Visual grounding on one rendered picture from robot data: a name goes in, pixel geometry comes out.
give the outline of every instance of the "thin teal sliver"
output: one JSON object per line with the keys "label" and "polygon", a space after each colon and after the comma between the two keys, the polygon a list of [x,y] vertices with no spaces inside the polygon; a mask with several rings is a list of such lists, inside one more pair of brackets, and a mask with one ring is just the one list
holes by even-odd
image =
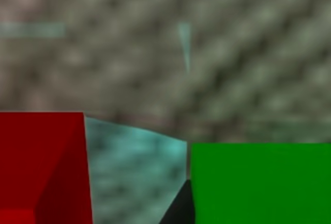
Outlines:
{"label": "thin teal sliver", "polygon": [[64,23],[0,22],[0,38],[61,38],[65,33]]}
{"label": "thin teal sliver", "polygon": [[195,224],[330,224],[331,144],[192,145]]}

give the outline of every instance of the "light teal horizontal bar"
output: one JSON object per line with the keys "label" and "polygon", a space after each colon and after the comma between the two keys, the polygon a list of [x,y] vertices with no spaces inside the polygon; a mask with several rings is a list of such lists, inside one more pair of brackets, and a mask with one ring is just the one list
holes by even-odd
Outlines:
{"label": "light teal horizontal bar", "polygon": [[62,38],[63,23],[0,22],[0,38]]}

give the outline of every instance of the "red cube's side face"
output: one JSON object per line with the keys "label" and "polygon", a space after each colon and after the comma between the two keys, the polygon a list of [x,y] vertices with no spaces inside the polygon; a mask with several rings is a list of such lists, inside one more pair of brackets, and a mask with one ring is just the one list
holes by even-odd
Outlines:
{"label": "red cube's side face", "polygon": [[0,223],[92,224],[82,113],[0,113]]}

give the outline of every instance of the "teal triangle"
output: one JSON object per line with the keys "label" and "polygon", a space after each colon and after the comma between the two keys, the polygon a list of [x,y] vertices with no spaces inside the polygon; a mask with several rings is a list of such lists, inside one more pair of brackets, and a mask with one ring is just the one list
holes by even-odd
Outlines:
{"label": "teal triangle", "polygon": [[184,50],[184,60],[187,73],[190,71],[190,43],[191,43],[191,26],[189,23],[180,23],[178,25],[180,41]]}

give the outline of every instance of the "red block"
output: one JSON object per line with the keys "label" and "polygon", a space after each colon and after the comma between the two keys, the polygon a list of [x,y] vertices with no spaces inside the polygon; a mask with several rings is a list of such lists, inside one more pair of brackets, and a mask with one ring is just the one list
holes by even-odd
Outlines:
{"label": "red block", "polygon": [[93,224],[82,113],[0,113],[0,224]]}

